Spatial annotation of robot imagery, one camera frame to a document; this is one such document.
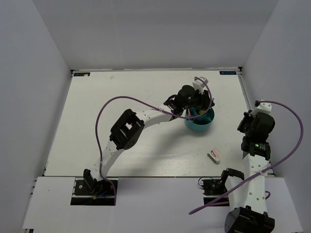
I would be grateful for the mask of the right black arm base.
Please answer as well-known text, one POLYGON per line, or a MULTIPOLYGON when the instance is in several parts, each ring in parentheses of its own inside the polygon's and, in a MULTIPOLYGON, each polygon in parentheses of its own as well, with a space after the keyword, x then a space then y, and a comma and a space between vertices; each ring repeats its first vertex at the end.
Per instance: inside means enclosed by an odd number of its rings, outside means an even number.
POLYGON ((227 191, 225 186, 221 184, 221 179, 215 179, 212 177, 199 178, 198 186, 203 191, 204 204, 211 202, 227 191))

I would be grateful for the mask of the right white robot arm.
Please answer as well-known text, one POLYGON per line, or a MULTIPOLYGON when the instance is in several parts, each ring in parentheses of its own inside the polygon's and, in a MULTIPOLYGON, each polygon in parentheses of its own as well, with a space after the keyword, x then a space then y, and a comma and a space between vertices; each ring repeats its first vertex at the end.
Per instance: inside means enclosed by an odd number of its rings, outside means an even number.
POLYGON ((223 171, 219 181, 220 189, 228 194, 230 211, 225 219, 227 233, 270 233, 275 220, 268 216, 266 206, 265 179, 263 169, 270 161, 269 133, 275 120, 266 110, 248 111, 238 126, 244 134, 244 172, 231 168, 223 171))

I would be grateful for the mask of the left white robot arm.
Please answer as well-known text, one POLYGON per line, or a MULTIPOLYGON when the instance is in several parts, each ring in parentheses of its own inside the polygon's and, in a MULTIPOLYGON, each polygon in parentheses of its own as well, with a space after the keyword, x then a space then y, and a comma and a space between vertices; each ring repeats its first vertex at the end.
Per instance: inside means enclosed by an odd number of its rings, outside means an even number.
POLYGON ((190 108, 197 109, 205 115, 214 106, 210 89, 206 84, 183 86, 176 95, 170 96, 159 107, 150 105, 149 109, 136 113, 127 109, 110 129, 110 136, 105 148, 98 146, 100 158, 95 167, 99 177, 93 177, 90 169, 85 169, 83 179, 91 194, 97 195, 103 190, 103 182, 114 184, 108 180, 107 173, 116 159, 125 151, 132 148, 138 141, 142 131, 162 122, 170 122, 176 118, 194 120, 196 116, 183 116, 190 108))

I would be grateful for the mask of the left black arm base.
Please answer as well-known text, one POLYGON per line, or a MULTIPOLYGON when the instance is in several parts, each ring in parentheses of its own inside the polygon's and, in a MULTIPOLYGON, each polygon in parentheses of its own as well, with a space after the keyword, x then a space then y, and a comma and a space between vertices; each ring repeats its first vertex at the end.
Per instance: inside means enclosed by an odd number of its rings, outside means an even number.
POLYGON ((84 180, 76 180, 70 201, 71 206, 115 206, 113 185, 99 181, 91 191, 84 180))

